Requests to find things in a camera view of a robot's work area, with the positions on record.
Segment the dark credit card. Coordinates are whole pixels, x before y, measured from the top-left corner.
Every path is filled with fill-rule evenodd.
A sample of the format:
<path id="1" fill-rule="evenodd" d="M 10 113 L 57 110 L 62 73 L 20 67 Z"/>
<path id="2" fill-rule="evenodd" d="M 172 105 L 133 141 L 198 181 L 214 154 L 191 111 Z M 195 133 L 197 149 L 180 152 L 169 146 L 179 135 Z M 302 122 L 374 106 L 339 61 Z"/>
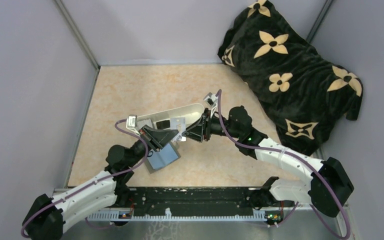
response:
<path id="1" fill-rule="evenodd" d="M 171 122 L 170 120 L 161 120 L 155 123 L 155 126 L 158 130 L 165 130 L 169 129 L 171 127 Z"/>

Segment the white plastic tray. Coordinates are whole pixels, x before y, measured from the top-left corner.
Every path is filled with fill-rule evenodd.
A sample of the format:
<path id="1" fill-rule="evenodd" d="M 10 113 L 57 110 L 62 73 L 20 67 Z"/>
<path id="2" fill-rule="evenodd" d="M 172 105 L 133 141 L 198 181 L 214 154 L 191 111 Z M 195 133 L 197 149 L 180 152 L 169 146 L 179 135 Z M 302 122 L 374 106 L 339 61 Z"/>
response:
<path id="1" fill-rule="evenodd" d="M 200 103 L 193 103 L 181 107 L 163 110 L 155 113 L 145 114 L 137 117 L 136 130 L 138 131 L 143 124 L 142 121 L 151 121 L 153 127 L 157 127 L 157 122 L 170 120 L 171 118 L 185 118 L 185 125 L 188 127 L 196 122 L 204 112 L 204 106 Z"/>

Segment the grey silver credit card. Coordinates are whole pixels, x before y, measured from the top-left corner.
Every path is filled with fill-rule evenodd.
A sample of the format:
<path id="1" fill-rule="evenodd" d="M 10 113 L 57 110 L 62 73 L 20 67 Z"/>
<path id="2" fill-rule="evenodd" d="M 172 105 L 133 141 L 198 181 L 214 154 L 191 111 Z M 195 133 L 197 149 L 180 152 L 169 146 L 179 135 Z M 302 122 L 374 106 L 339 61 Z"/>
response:
<path id="1" fill-rule="evenodd" d="M 187 140 L 187 138 L 183 136 L 183 132 L 186 130 L 185 117 L 170 118 L 170 129 L 178 131 L 176 136 L 172 139 L 172 142 L 185 142 Z"/>

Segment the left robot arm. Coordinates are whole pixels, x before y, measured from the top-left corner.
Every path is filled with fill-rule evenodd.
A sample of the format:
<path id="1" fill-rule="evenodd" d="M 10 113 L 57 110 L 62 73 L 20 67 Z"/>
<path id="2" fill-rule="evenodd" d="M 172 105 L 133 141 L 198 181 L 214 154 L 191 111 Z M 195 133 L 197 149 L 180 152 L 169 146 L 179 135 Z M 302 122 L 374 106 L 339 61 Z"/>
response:
<path id="1" fill-rule="evenodd" d="M 160 151 L 179 133 L 172 129 L 143 126 L 130 147 L 113 145 L 106 157 L 108 165 L 96 176 L 53 197 L 38 196 L 24 221 L 21 235 L 32 240 L 59 240 L 73 225 L 106 207 L 131 203 L 127 182 L 134 169 L 143 164 L 149 150 Z"/>

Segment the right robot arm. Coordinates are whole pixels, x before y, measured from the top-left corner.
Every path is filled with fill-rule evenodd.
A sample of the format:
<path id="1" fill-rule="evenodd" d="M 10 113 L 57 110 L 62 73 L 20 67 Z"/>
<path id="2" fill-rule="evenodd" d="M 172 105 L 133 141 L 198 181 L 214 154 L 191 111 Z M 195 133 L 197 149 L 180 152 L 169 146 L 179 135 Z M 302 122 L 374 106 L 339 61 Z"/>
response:
<path id="1" fill-rule="evenodd" d="M 340 213 L 354 186 L 342 164 L 335 158 L 313 158 L 276 143 L 252 125 L 252 118 L 243 106 L 229 111 L 228 118 L 211 116 L 208 108 L 188 126 L 182 136 L 197 142 L 208 141 L 212 135 L 231 136 L 245 156 L 273 164 L 294 175 L 296 180 L 270 177 L 249 197 L 254 208 L 278 206 L 281 201 L 310 204 L 322 214 L 334 218 Z"/>

